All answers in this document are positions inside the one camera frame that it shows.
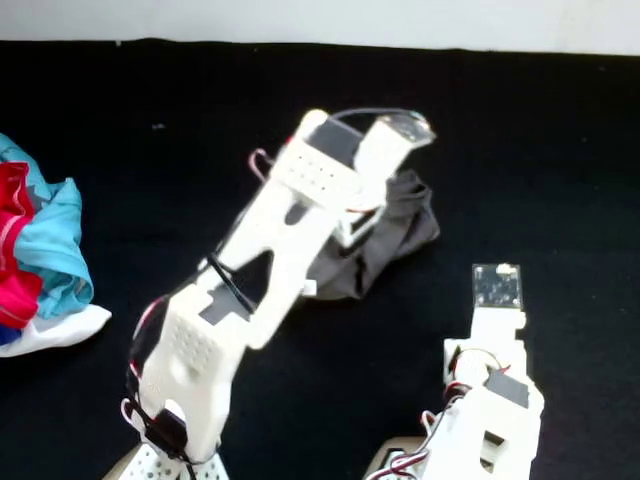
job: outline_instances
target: white cloth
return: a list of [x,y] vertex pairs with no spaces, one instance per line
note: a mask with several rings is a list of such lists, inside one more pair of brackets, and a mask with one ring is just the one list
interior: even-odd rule
[[16,357],[45,348],[75,345],[97,333],[110,318],[111,312],[97,305],[87,305],[79,312],[48,320],[36,316],[19,339],[0,346],[0,357]]

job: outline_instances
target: pile of clothes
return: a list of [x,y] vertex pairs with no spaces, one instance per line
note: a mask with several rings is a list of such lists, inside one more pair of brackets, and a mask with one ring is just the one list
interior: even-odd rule
[[81,210],[73,179],[46,183],[37,163],[0,134],[0,357],[73,345],[111,317],[91,305]]

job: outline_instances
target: teal fabric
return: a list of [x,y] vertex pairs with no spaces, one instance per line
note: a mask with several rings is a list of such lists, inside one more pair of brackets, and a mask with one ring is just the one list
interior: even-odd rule
[[27,186],[36,215],[20,233],[14,255],[21,269],[44,281],[38,315],[83,309],[93,299],[93,284],[80,252],[82,199],[73,179],[46,183],[35,160],[2,134],[0,161],[29,164]]

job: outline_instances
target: white robotic arm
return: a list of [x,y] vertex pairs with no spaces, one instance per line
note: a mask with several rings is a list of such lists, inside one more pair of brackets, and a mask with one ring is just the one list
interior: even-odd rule
[[527,376],[526,323],[518,267],[473,268],[471,336],[444,342],[446,406],[423,414],[426,439],[413,451],[391,442],[366,480],[528,480],[544,398]]
[[[385,208],[386,181],[411,150],[434,138],[414,112],[381,112],[366,135],[340,121],[352,113],[373,112],[305,115],[217,256],[168,299],[157,344],[141,368],[132,365],[137,389],[123,404],[125,417],[155,451],[143,448],[120,478],[142,478],[145,468],[178,478],[185,471],[180,462],[195,464],[187,465],[191,477],[211,465],[222,468],[214,454],[244,350],[268,342],[332,235],[348,247],[375,225]],[[291,220],[293,209],[302,214]],[[360,225],[363,215],[368,220]],[[269,283],[253,307],[235,290],[230,272],[265,251],[273,253]],[[155,463],[147,465],[149,458]],[[198,467],[202,462],[209,463]]]

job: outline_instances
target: black cloth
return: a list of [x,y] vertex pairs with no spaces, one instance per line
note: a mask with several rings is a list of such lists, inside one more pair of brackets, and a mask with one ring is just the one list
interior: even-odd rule
[[400,171],[390,179],[387,205],[375,227],[349,248],[330,238],[316,257],[307,275],[317,284],[313,298],[362,299],[389,263],[438,238],[431,195],[413,170]]
[[[520,264],[546,397],[536,480],[635,479],[640,389],[640,60],[335,46],[0,43],[0,131],[76,179],[96,303],[88,342],[2,360],[2,478],[98,479],[136,320],[252,198],[247,154],[314,107],[399,106],[438,134],[412,155],[442,230],[363,301],[306,302],[233,384],[234,480],[356,480],[441,407],[442,340],[465,337],[471,264]],[[455,478],[455,465],[452,465]]]

